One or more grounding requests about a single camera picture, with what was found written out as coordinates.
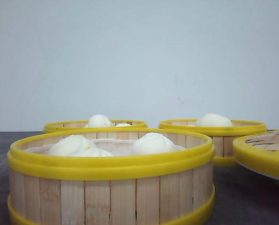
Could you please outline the bamboo steamer basket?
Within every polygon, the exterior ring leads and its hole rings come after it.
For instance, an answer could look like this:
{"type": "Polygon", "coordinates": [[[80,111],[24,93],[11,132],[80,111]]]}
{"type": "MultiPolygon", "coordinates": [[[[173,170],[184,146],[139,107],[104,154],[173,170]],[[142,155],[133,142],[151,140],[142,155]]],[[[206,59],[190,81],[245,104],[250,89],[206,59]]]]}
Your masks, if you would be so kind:
{"type": "MultiPolygon", "coordinates": [[[[111,120],[114,126],[121,123],[128,123],[132,128],[147,128],[148,125],[145,121],[142,120],[111,120]]],[[[88,120],[77,120],[77,121],[60,121],[60,122],[51,122],[45,124],[43,132],[53,133],[60,131],[69,131],[69,130],[78,130],[83,128],[88,128],[88,120]]]]}
{"type": "Polygon", "coordinates": [[[233,157],[233,140],[241,136],[256,135],[267,131],[265,123],[246,120],[232,120],[229,127],[202,127],[196,123],[196,119],[175,119],[161,121],[158,127],[191,131],[209,136],[215,146],[215,166],[238,165],[233,157]]]}
{"type": "Polygon", "coordinates": [[[78,158],[27,152],[71,131],[27,137],[8,152],[13,225],[203,225],[214,206],[208,136],[158,129],[181,150],[78,158]]]}

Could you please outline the woven bamboo steamer lid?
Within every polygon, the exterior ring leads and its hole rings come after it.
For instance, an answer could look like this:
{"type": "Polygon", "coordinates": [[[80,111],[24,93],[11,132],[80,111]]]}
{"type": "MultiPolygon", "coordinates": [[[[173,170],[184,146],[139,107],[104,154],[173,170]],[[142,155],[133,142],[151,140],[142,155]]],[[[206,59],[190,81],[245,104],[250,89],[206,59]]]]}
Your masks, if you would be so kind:
{"type": "Polygon", "coordinates": [[[233,141],[234,159],[256,171],[279,177],[279,129],[233,141]]]}

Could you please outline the small bun in left basket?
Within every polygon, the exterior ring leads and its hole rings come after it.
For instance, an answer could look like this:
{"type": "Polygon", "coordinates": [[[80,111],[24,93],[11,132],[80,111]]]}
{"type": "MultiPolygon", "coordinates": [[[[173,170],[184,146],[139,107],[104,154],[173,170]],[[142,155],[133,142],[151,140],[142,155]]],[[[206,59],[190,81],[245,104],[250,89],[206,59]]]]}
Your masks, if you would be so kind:
{"type": "Polygon", "coordinates": [[[129,126],[131,126],[131,124],[129,124],[129,123],[118,123],[118,124],[116,124],[116,127],[129,127],[129,126]]]}

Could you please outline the right bun in front basket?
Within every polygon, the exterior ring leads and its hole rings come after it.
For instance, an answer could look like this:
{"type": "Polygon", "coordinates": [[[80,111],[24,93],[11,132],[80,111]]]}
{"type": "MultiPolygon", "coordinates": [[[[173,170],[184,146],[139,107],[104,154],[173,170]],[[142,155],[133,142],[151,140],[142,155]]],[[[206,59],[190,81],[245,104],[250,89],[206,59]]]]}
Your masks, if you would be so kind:
{"type": "Polygon", "coordinates": [[[175,144],[160,133],[147,133],[132,144],[133,155],[159,154],[176,151],[175,144]]]}

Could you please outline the large bun in left basket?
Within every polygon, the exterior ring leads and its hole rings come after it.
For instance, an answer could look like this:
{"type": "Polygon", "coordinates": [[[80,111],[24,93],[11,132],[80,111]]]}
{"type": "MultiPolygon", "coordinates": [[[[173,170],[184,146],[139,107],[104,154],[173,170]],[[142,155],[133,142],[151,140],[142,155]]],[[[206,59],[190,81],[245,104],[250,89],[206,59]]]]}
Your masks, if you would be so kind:
{"type": "Polygon", "coordinates": [[[90,117],[88,123],[84,126],[84,128],[108,128],[113,127],[113,123],[102,114],[95,114],[90,117]]]}

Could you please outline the left bun in front basket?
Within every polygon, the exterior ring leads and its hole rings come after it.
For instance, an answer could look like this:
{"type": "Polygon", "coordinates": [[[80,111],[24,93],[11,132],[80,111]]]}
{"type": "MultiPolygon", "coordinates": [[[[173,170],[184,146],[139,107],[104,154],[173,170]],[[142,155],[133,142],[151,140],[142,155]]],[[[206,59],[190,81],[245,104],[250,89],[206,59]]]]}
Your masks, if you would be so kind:
{"type": "Polygon", "coordinates": [[[70,135],[54,144],[48,151],[52,156],[64,157],[113,157],[113,154],[97,147],[82,135],[70,135]]]}

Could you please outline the white plate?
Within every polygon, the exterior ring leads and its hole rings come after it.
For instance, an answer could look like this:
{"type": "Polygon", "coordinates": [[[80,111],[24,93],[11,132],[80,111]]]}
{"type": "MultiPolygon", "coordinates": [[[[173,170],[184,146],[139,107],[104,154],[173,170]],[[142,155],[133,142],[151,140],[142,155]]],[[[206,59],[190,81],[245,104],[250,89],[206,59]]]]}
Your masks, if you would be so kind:
{"type": "Polygon", "coordinates": [[[251,171],[253,171],[253,172],[256,172],[256,173],[258,173],[258,174],[260,174],[260,175],[263,175],[263,176],[266,176],[266,177],[269,177],[269,178],[272,178],[272,179],[275,179],[275,180],[278,180],[279,181],[279,177],[276,177],[276,176],[273,176],[273,175],[269,175],[269,174],[266,174],[266,173],[263,173],[263,172],[259,172],[259,171],[256,171],[256,170],[254,170],[254,169],[252,169],[252,168],[250,168],[250,167],[247,167],[246,165],[244,165],[244,164],[242,164],[242,163],[240,163],[240,162],[237,162],[239,165],[241,165],[241,166],[243,166],[244,168],[246,168],[246,169],[249,169],[249,170],[251,170],[251,171]]]}

